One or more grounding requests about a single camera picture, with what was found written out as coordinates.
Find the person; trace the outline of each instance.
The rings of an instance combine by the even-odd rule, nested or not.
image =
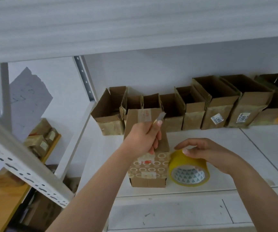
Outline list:
[[[162,121],[133,125],[121,146],[52,222],[47,232],[102,231],[131,163],[147,152],[154,153],[157,148],[162,138],[161,124]],[[186,149],[189,145],[196,147]],[[192,158],[203,158],[229,174],[256,230],[278,231],[278,195],[240,156],[207,138],[189,138],[175,149],[183,149],[183,153]]]

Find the yellow wooden surface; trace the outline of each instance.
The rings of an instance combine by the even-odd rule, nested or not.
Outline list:
[[[42,163],[46,162],[60,138],[61,135],[59,134],[48,153],[41,159]],[[20,187],[0,187],[0,232],[5,230],[29,189],[30,186],[27,183]]]

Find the fingernail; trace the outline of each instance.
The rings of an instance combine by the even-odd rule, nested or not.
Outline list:
[[[183,152],[184,155],[187,155],[188,154],[188,149],[183,149],[182,152]]]
[[[160,127],[162,125],[162,121],[161,120],[157,121],[157,125]]]

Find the forearm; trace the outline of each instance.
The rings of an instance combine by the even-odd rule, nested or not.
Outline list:
[[[121,148],[110,156],[47,232],[102,231],[118,190],[131,164]]]
[[[246,162],[232,177],[257,231],[278,231],[278,195],[274,190]]]

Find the yellow tape roll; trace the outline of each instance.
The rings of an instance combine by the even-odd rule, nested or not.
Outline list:
[[[210,178],[207,162],[204,159],[187,157],[182,150],[171,154],[169,174],[176,184],[186,187],[200,186]]]

